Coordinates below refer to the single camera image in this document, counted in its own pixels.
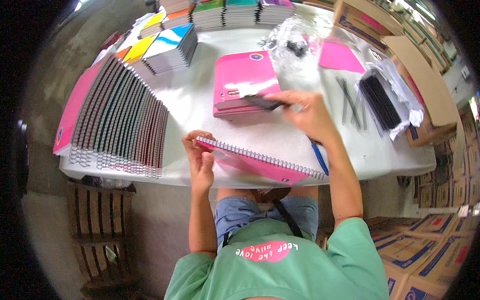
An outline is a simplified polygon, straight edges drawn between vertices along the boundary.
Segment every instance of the concrete floor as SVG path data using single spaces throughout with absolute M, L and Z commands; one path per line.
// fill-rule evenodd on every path
M 45 42 L 37 54 L 25 91 L 24 122 L 30 150 L 28 195 L 22 200 L 30 241 L 51 285 L 68 300 L 81 298 L 83 284 L 68 234 L 67 178 L 52 154 L 57 125 L 68 96 L 90 66 L 100 45 L 114 32 L 125 32 L 149 9 L 143 0 L 94 0 Z M 188 253 L 188 187 L 136 183 L 132 203 L 134 245 L 145 288 L 161 298 L 175 262 Z M 412 207 L 411 193 L 399 189 L 394 176 L 362 184 L 365 217 L 403 216 Z M 215 207 L 216 191 L 210 193 Z M 328 186 L 320 187 L 320 225 L 331 226 Z M 415 209 L 408 211 L 416 214 Z

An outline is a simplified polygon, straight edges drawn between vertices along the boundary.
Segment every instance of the blue pen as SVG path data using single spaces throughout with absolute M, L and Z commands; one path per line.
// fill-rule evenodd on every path
M 318 163 L 322 167 L 325 174 L 328 176 L 327 165 L 324 162 L 324 158 L 322 157 L 322 153 L 320 153 L 320 150 L 318 150 L 318 147 L 317 147 L 317 145 L 320 144 L 320 143 L 315 141 L 315 140 L 312 140 L 311 138 L 308 138 L 308 139 L 310 140 L 310 143 L 312 143 L 312 148 L 313 148 L 313 151 L 315 152 L 315 156 L 317 157 Z

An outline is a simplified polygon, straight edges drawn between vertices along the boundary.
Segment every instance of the hand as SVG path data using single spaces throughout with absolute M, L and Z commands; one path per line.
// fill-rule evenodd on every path
M 340 135 L 328 114 L 323 96 L 320 93 L 284 91 L 265 96 L 265 99 L 282 101 L 289 105 L 300 104 L 302 109 L 295 112 L 290 107 L 284 106 L 283 117 L 302 130 L 310 138 L 328 144 Z
M 205 193 L 213 184 L 212 166 L 214 160 L 212 154 L 204 151 L 203 147 L 198 144 L 197 136 L 214 141 L 216 139 L 211 133 L 201 130 L 191 131 L 181 138 L 190 163 L 192 192 Z

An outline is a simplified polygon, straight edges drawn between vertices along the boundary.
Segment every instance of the person's left hand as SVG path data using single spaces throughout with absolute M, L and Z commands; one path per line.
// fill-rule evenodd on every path
M 201 136 L 216 141 L 211 133 L 201 130 L 194 130 L 181 138 L 181 142 L 187 152 L 188 161 L 190 163 L 190 180 L 192 184 L 192 192 L 204 193 L 208 192 L 213 184 L 213 156 L 201 147 L 196 137 Z

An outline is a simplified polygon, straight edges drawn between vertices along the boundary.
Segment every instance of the pink notebook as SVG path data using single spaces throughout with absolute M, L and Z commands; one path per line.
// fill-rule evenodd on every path
M 215 67 L 214 115 L 229 109 L 259 111 L 246 95 L 280 92 L 268 51 L 245 52 L 219 58 Z
M 298 166 L 260 153 L 238 148 L 222 142 L 197 137 L 202 147 L 211 151 L 215 161 L 251 174 L 292 185 L 307 177 L 323 179 L 325 173 Z
M 92 86 L 98 72 L 103 67 L 103 64 L 106 62 L 106 60 L 107 57 L 101 59 L 93 66 L 86 69 L 73 87 L 73 90 L 68 97 L 67 104 L 63 109 L 57 129 L 57 135 L 55 142 L 53 143 L 53 154 L 63 155 L 66 151 L 70 150 L 70 141 L 78 112 L 80 111 L 82 103 L 87 97 L 88 91 L 90 90 L 90 87 Z
M 323 41 L 318 65 L 330 69 L 364 73 L 365 69 L 346 45 Z
M 217 109 L 216 106 L 224 102 L 224 92 L 223 92 L 223 67 L 222 67 L 223 57 L 220 57 L 215 62 L 215 78 L 214 78 L 214 89 L 213 89 L 213 115 L 214 116 L 225 116 L 232 115 L 244 112 L 255 112 L 261 111 L 261 108 L 254 107 L 250 104 L 241 105 L 239 107 L 221 108 Z

